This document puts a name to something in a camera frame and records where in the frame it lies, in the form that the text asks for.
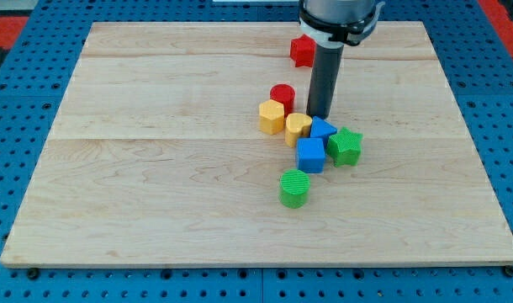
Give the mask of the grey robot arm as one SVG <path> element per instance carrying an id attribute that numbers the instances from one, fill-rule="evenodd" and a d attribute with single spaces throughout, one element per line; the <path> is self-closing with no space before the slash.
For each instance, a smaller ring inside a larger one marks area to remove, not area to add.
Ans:
<path id="1" fill-rule="evenodd" d="M 357 46 L 375 30 L 384 6 L 376 0 L 301 0 L 300 29 L 321 47 Z"/>

